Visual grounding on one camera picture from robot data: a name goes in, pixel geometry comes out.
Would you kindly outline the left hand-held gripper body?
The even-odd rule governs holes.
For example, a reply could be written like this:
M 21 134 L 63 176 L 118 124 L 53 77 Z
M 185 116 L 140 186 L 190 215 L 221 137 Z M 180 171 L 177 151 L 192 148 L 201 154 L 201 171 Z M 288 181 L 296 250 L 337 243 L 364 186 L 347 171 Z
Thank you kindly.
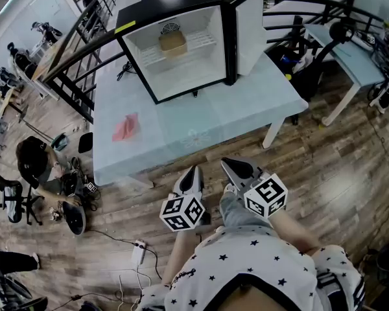
M 211 222 L 211 215 L 206 211 L 201 192 L 165 200 L 159 218 L 173 232 L 192 230 Z

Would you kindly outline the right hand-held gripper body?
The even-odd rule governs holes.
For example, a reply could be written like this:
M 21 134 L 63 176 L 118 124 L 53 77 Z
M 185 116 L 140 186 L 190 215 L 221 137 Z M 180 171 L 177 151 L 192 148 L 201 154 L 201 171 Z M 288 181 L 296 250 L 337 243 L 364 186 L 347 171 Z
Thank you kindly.
M 263 172 L 249 179 L 244 187 L 236 187 L 243 208 L 262 219 L 269 219 L 286 206 L 288 190 L 277 174 Z

